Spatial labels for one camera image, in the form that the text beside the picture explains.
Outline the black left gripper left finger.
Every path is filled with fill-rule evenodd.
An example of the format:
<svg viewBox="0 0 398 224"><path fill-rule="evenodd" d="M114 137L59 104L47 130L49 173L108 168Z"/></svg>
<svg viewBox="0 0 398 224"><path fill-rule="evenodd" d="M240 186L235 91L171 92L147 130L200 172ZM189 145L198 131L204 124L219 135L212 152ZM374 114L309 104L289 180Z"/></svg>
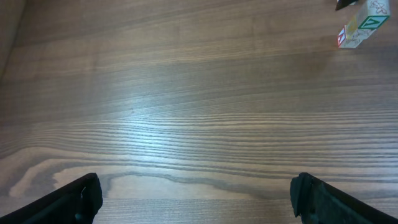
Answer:
<svg viewBox="0 0 398 224"><path fill-rule="evenodd" d="M1 217L1 223L93 223L102 205L100 180L88 173Z"/></svg>

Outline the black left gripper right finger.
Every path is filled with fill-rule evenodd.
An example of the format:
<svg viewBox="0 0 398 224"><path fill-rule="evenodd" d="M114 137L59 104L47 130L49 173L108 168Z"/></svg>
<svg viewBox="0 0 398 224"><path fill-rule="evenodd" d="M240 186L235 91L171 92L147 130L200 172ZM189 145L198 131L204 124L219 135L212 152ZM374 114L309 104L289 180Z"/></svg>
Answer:
<svg viewBox="0 0 398 224"><path fill-rule="evenodd" d="M397 219L302 172L290 182L294 216L303 224L397 224Z"/></svg>

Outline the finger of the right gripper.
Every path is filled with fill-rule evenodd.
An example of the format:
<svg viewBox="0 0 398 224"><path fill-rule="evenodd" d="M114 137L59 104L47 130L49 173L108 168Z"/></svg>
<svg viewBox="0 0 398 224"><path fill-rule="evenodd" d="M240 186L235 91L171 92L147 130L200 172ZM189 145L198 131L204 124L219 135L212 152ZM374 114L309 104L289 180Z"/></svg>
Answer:
<svg viewBox="0 0 398 224"><path fill-rule="evenodd" d="M356 4L358 0L337 0L335 10L339 11L340 9L343 9L349 5Z"/></svg>

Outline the wooden block number one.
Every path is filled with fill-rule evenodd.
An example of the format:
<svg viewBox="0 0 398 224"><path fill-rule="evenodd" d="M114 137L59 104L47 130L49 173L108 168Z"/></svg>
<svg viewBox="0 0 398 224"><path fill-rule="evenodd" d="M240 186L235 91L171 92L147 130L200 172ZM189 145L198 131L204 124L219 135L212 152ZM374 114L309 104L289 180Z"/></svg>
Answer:
<svg viewBox="0 0 398 224"><path fill-rule="evenodd" d="M347 39L346 38L346 32L345 32L345 27L340 31L340 33L337 36L337 41L338 41L338 47L339 48L356 48L362 41L361 39Z"/></svg>

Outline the white block red side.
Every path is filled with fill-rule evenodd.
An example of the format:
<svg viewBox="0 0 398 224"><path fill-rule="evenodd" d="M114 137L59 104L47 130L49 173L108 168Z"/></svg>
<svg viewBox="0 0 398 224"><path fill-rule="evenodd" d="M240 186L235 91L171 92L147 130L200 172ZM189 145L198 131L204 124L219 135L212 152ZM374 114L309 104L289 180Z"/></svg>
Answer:
<svg viewBox="0 0 398 224"><path fill-rule="evenodd" d="M389 0L366 0L356 15L358 29L378 29L390 16Z"/></svg>

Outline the wooden block yellow side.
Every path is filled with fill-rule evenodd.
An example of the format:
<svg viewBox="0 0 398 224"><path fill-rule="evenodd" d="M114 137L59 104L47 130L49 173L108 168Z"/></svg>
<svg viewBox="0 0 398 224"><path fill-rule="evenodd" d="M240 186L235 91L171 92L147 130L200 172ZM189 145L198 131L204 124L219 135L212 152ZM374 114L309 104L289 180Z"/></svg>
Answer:
<svg viewBox="0 0 398 224"><path fill-rule="evenodd" d="M360 29L356 16L345 25L345 32L347 39L368 39L377 29Z"/></svg>

